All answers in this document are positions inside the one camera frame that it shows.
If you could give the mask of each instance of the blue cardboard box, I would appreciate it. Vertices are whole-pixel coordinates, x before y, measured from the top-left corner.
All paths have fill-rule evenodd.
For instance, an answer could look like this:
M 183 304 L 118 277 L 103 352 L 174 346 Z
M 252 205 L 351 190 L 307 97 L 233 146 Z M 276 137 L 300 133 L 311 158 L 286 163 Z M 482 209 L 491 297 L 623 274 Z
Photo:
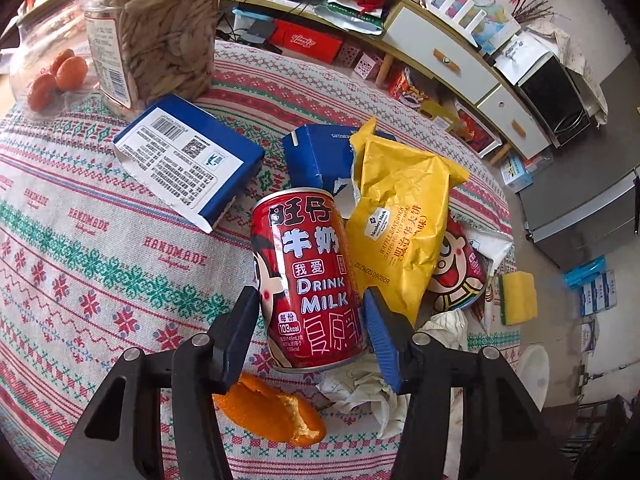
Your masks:
M 520 157 L 514 153 L 510 153 L 505 157 L 500 165 L 500 173 L 505 186 L 510 187 L 514 193 L 518 193 L 533 184 L 533 178 L 524 167 Z
M 149 107 L 113 145 L 127 173 L 206 233 L 264 156 L 260 146 L 174 95 Z
M 591 283 L 579 289 L 580 315 L 585 317 L 603 310 L 609 310 L 618 303 L 616 278 L 613 270 L 607 270 Z
M 351 179 L 353 152 L 349 137 L 358 128 L 334 124 L 305 124 L 282 139 L 291 187 L 317 187 L 336 194 Z M 376 135 L 396 140 L 393 135 Z

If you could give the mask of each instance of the patterned tablecloth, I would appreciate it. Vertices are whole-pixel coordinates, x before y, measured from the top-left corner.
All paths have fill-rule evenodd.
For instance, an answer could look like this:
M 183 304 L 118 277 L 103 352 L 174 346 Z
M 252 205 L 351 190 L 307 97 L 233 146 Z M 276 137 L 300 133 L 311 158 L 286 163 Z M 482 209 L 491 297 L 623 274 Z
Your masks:
M 280 138 L 309 122 L 378 127 L 471 172 L 450 206 L 477 226 L 510 234 L 498 183 L 474 153 L 412 110 L 332 70 L 230 43 L 216 45 L 214 89 L 200 106 L 266 152 L 260 173 L 211 235 L 133 180 L 111 140 L 126 123 L 93 94 L 64 116 L 0 123 L 0 429 L 37 479 L 47 479 L 97 386 L 122 351 L 177 347 L 205 329 L 253 282 L 250 210 L 287 187 Z M 505 263 L 513 269 L 513 258 Z M 481 335 L 517 356 L 518 332 Z M 269 442 L 218 412 L 234 477 L 388 478 L 399 437 L 377 439 L 367 408 L 334 412 L 314 384 L 271 366 L 261 321 L 245 368 L 322 409 L 327 437 L 300 449 Z M 167 478 L 178 478 L 170 395 L 162 396 Z

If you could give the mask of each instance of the wooden drawer handle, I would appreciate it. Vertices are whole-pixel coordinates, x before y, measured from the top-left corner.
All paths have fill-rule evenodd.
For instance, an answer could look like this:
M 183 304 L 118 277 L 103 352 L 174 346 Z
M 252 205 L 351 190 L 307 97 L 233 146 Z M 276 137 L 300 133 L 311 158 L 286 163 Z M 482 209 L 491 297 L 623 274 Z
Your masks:
M 441 51 L 439 51 L 437 48 L 433 49 L 433 55 L 439 62 L 441 62 L 443 65 L 449 68 L 452 72 L 455 72 L 456 74 L 460 75 L 460 67 L 456 65 L 452 60 L 450 60 L 447 56 L 445 56 L 443 53 L 441 53 Z
M 516 133 L 521 136 L 523 139 L 527 136 L 527 133 L 524 131 L 524 128 L 518 124 L 516 119 L 511 121 L 511 127 L 516 130 Z

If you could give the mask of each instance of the metal screw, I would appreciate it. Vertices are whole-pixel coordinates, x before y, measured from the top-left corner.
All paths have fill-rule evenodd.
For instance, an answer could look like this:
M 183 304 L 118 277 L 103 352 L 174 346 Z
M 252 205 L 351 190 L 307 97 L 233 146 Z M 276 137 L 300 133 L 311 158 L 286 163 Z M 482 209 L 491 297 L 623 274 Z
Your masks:
M 482 354 L 487 359 L 497 359 L 500 357 L 500 351 L 495 346 L 485 346 L 482 349 Z
M 412 340 L 417 345 L 425 346 L 431 342 L 431 337 L 426 332 L 416 332 L 412 337 Z
M 135 361 L 140 357 L 140 349 L 139 348 L 127 348 L 124 351 L 124 360 L 125 361 Z
M 209 336 L 207 334 L 196 334 L 191 338 L 191 344 L 194 346 L 204 346 L 209 344 Z

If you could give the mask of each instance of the crumpled tissue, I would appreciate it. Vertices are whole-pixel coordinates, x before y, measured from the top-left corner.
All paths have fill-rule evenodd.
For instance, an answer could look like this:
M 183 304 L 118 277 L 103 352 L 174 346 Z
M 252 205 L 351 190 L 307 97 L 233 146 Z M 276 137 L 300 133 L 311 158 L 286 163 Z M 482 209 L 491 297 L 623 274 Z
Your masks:
M 334 408 L 349 413 L 366 402 L 380 424 L 378 438 L 391 438 L 402 433 L 408 395 L 396 395 L 385 383 L 376 356 L 367 354 L 351 365 L 329 370 L 318 384 L 318 390 L 334 402 Z
M 467 349 L 466 317 L 461 310 L 437 314 L 420 330 L 447 348 Z M 371 411 L 380 424 L 378 438 L 391 438 L 402 433 L 410 396 L 393 393 L 382 378 L 375 355 L 367 354 L 349 365 L 325 372 L 317 388 L 334 402 L 334 408 L 341 413 L 349 413 L 356 406 L 370 402 Z

